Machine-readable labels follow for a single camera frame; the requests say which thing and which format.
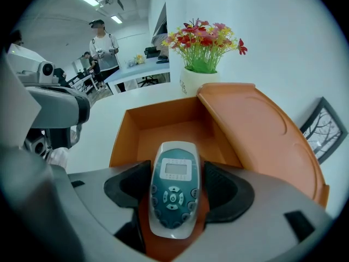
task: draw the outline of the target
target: white vase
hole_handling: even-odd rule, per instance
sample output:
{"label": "white vase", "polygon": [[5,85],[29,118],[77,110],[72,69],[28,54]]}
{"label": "white vase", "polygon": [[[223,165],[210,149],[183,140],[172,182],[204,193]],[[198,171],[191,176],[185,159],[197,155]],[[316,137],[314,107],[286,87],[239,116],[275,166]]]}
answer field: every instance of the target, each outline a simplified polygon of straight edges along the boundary
{"label": "white vase", "polygon": [[209,82],[219,82],[220,76],[219,73],[214,74],[202,74],[189,71],[185,68],[182,69],[180,74],[180,88],[184,94],[188,97],[196,96],[196,91],[203,84]]}

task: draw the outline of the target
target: remote control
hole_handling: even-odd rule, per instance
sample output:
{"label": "remote control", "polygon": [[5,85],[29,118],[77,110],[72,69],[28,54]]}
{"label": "remote control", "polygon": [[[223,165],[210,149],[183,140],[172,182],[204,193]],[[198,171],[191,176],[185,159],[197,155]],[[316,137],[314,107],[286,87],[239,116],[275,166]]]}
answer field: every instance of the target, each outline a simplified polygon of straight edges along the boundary
{"label": "remote control", "polygon": [[200,158],[190,142],[161,144],[154,161],[149,194],[149,225],[160,237],[186,239],[197,218]]}

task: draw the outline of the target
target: orange tray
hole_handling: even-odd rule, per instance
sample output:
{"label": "orange tray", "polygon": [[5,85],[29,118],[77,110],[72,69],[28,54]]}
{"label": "orange tray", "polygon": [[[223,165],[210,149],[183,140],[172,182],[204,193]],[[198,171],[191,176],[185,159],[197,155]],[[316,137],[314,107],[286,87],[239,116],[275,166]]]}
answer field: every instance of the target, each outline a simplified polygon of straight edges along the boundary
{"label": "orange tray", "polygon": [[[197,97],[127,110],[110,167],[147,159],[153,166],[161,143],[173,140],[195,143],[201,162],[209,160],[281,178],[326,206],[329,187],[308,142],[253,84],[205,84]],[[209,211],[204,188],[198,209],[195,228],[187,239],[158,237],[149,227],[146,195],[139,206],[146,255],[171,261],[181,254],[203,232]]]}

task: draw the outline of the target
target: table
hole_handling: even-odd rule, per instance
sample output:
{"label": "table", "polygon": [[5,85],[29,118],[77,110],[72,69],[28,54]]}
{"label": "table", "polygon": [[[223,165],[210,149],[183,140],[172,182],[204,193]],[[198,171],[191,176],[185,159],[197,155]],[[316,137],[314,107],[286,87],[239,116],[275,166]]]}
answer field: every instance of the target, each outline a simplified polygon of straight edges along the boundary
{"label": "table", "polygon": [[82,125],[80,141],[69,149],[67,173],[109,167],[115,138],[128,109],[184,98],[178,83],[136,88],[97,101]]}
{"label": "table", "polygon": [[170,72],[169,62],[157,64],[157,61],[159,61],[158,58],[153,57],[145,59],[144,64],[138,64],[130,68],[127,68],[126,65],[124,65],[123,68],[111,74],[104,82],[109,84],[110,90],[113,94],[117,94],[118,92],[115,89],[116,84],[139,79],[145,76]]}
{"label": "table", "polygon": [[[85,81],[89,80],[89,79],[91,79],[91,82],[92,82],[92,84],[93,84],[93,86],[94,86],[94,89],[97,91],[98,88],[96,87],[96,84],[94,83],[94,80],[93,80],[91,74],[88,75],[88,76],[86,76],[85,78],[83,78],[83,79],[77,81],[76,83],[74,83],[74,84],[72,85],[72,88],[75,88],[76,90],[78,90],[77,87],[83,85],[83,83],[84,83]],[[91,88],[92,88],[92,86],[90,86],[89,88],[87,88],[87,89],[85,90],[85,92],[87,93]]]}

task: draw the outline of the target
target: man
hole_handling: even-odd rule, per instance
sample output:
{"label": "man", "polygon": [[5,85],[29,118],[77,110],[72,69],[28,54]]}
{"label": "man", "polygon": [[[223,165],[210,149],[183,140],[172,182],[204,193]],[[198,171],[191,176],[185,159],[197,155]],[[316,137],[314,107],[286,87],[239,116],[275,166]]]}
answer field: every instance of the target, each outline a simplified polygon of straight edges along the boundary
{"label": "man", "polygon": [[93,70],[94,71],[94,76],[98,82],[99,88],[102,88],[102,85],[104,84],[103,82],[103,78],[102,75],[100,73],[100,68],[99,68],[99,64],[97,60],[94,60],[93,57],[91,56],[91,54],[86,51],[83,56],[83,58],[88,59],[89,64],[91,65],[91,67],[88,68],[88,70]]}
{"label": "man", "polygon": [[[102,80],[105,81],[105,79],[119,69],[116,58],[116,54],[119,52],[119,45],[114,35],[105,32],[103,20],[94,20],[90,22],[90,24],[92,24],[91,28],[96,34],[96,37],[90,41],[89,50],[93,59],[95,61],[98,60]],[[124,83],[118,84],[117,86],[120,88],[121,92],[125,91]]]}
{"label": "man", "polygon": [[58,77],[58,83],[63,87],[70,87],[70,85],[67,83],[65,78],[67,77],[67,74],[62,68],[56,68],[53,70],[53,75]]}
{"label": "man", "polygon": [[23,44],[21,31],[14,30],[11,33],[11,35],[9,36],[9,38],[7,39],[6,44],[5,44],[5,51],[6,52],[8,52],[11,44],[15,44],[17,46],[21,46]]}

